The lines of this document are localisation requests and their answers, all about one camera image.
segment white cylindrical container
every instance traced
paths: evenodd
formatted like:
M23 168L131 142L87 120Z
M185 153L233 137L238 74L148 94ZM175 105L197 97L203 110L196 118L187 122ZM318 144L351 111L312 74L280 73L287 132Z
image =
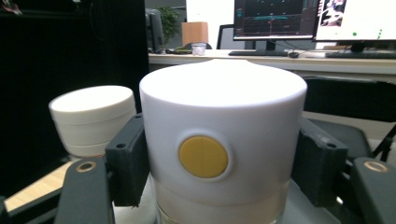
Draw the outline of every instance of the white cylindrical container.
M77 157L105 154L107 144L136 114L134 93L122 86L71 91L49 103L65 149Z
M293 73L243 60L145 76L140 94L159 221L259 224L281 216L305 92Z

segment computer screen display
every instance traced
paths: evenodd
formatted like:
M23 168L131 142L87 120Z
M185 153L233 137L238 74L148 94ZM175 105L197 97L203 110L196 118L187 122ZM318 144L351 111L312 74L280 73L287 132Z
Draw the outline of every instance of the computer screen display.
M396 40L395 8L395 0L320 0L314 40Z
M233 40L311 39L318 0L234 0Z
M148 47L157 50L163 45L163 22L158 9L146 8L146 27Z

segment yellow circular label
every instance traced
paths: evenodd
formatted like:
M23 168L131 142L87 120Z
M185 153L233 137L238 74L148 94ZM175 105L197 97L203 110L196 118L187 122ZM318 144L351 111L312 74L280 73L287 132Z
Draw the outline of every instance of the yellow circular label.
M201 178L221 175L228 165L227 151L218 141L207 136L186 139L178 156L186 170Z

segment desk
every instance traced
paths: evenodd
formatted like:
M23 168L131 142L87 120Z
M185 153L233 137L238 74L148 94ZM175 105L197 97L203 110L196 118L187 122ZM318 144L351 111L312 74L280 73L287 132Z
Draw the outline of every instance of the desk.
M239 59L289 70L302 77L359 77L396 83L396 60L326 59L324 58L324 51L305 52L297 59L289 57L229 56L230 51L227 49L207 49L205 56L150 54L149 68L150 71L155 71L167 66L201 63L212 59Z

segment keyboard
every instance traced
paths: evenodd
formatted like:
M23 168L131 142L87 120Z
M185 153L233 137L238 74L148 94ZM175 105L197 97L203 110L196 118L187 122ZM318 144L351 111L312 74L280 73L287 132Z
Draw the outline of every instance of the keyboard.
M325 53L326 58L341 58L341 59L396 59L396 52L394 53L343 53L332 52Z
M285 51L256 49L254 51L231 51L230 56L275 56L275 57L288 57Z

